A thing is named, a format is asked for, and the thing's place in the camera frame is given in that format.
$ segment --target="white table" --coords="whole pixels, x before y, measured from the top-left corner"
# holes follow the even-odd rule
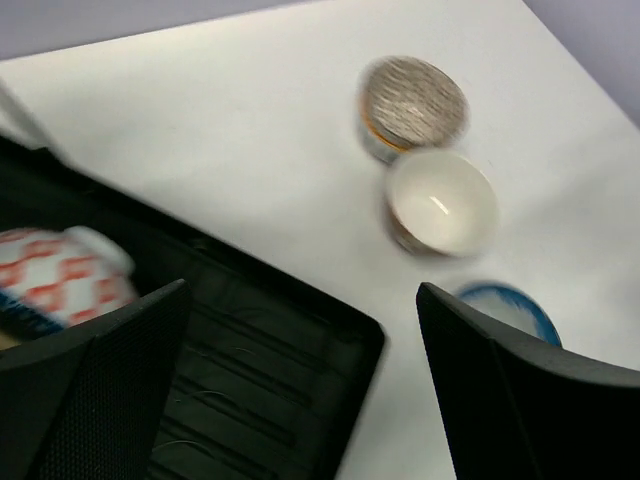
[[[381,223],[358,76],[415,55],[471,105],[457,146],[503,224],[475,259],[418,260]],[[565,346],[640,368],[640,133],[518,0],[341,0],[0,64],[67,161],[372,315],[386,361],[341,478],[453,479],[420,338],[421,281],[531,293]]]

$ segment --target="bowl rim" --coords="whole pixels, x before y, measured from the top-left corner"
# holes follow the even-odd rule
[[[406,222],[403,221],[398,214],[396,208],[397,202],[394,199],[396,188],[396,184],[394,182],[397,179],[399,172],[403,168],[406,168],[406,165],[409,165],[416,161],[434,161],[434,158],[431,157],[435,156],[445,156],[448,157],[445,160],[447,162],[458,162],[459,164],[464,165],[465,168],[468,168],[470,171],[473,171],[475,174],[477,174],[477,177],[481,179],[481,182],[484,183],[484,185],[487,187],[487,191],[490,194],[492,207],[491,225],[488,233],[481,240],[465,242],[465,244],[460,248],[450,248],[446,245],[433,245],[429,241],[419,238],[414,233],[414,231],[407,226]],[[452,257],[464,257],[481,250],[495,237],[495,233],[500,223],[500,205],[498,202],[498,197],[487,175],[482,170],[473,165],[473,163],[471,163],[471,161],[469,161],[467,157],[455,150],[451,150],[448,148],[419,148],[401,155],[389,168],[389,172],[385,179],[384,195],[391,215],[395,217],[397,222],[404,228],[404,230],[406,230],[418,243],[435,252],[439,252]]]
[[[538,304],[538,302],[536,302],[531,296],[529,296],[519,288],[514,287],[513,285],[509,285],[505,282],[491,280],[475,281],[462,286],[461,288],[456,290],[454,295],[459,300],[466,302],[465,297],[475,295],[483,290],[493,290],[502,293],[506,292],[509,296],[516,297],[520,302],[524,303],[529,308],[529,312],[533,314],[533,316],[538,321],[541,329],[538,330],[538,328],[536,328],[536,331],[538,332],[538,335],[542,337],[540,339],[544,340],[547,343],[550,343],[551,345],[562,347],[562,340],[560,339],[560,335],[558,335],[558,331],[556,330],[556,327],[551,321],[551,318],[549,317],[547,312],[545,312],[544,309]]]

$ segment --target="decorated lid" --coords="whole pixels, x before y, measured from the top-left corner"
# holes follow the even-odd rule
[[[65,233],[99,255],[122,274],[129,276],[133,273],[135,265],[127,252],[100,232],[77,225],[67,228]]]
[[[364,88],[363,113],[380,135],[401,148],[446,145],[465,124],[467,101],[458,85],[417,58],[380,61]]]

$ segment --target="black case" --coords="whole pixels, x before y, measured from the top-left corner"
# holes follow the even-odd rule
[[[640,478],[640,372],[550,345],[433,284],[417,306],[458,480]]]
[[[47,151],[0,139],[0,172],[0,231],[86,225],[133,257],[141,295],[180,278],[191,287],[189,326],[146,478],[335,475],[383,349],[378,323]]]
[[[177,280],[92,322],[0,352],[1,478],[142,478],[189,305],[189,289]]]

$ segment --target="blue rim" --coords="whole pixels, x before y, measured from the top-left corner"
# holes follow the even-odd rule
[[[501,283],[475,283],[460,290],[456,297],[466,302],[472,297],[485,293],[497,293],[506,303],[529,311],[536,319],[536,333],[540,339],[551,345],[562,347],[560,336],[549,316],[526,293]]]

